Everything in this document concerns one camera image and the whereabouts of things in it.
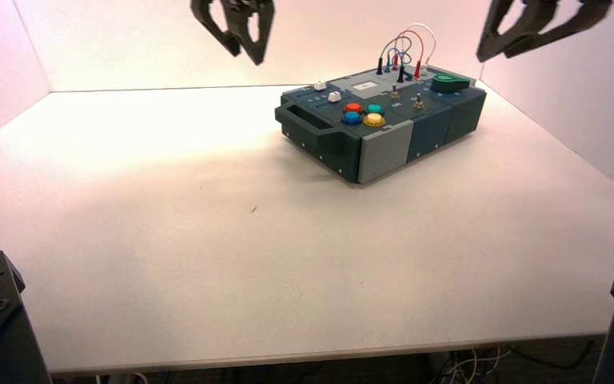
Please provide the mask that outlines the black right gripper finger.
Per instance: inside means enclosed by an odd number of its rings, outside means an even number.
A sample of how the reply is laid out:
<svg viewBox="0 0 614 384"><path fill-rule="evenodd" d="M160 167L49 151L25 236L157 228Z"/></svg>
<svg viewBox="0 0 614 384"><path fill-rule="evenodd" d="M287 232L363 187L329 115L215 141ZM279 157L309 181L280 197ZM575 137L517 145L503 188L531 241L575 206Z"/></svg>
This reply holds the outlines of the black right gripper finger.
<svg viewBox="0 0 614 384"><path fill-rule="evenodd" d="M513 58L588 30L607 17L612 4L613 1L606 0L580 1L578 11L568 21L544 33L536 32L534 35L529 35L522 42L513 43L504 54L507 58Z"/></svg>
<svg viewBox="0 0 614 384"><path fill-rule="evenodd" d="M476 51L479 62L486 62L499 54L511 58L530 48L539 33L551 21L550 1L522 1L524 7L518 19L504 32L498 28L511 10L514 1L492 1L484 22Z"/></svg>

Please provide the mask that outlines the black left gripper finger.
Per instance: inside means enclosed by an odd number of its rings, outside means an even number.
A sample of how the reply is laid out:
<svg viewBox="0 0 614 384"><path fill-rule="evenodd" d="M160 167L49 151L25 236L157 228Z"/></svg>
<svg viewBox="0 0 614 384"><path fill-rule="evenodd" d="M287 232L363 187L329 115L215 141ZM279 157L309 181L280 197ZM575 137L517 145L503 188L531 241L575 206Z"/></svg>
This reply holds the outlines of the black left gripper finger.
<svg viewBox="0 0 614 384"><path fill-rule="evenodd" d="M213 19L209 0L191 0L190 9L194 18L233 56L241 52L241 46L237 37L229 30L223 30Z"/></svg>
<svg viewBox="0 0 614 384"><path fill-rule="evenodd" d="M227 24L223 46L233 56L238 56L243 48L256 66L261 65L273 24L273 1L222 1L221 4ZM251 35L249 26L254 14L257 15L257 39Z"/></svg>

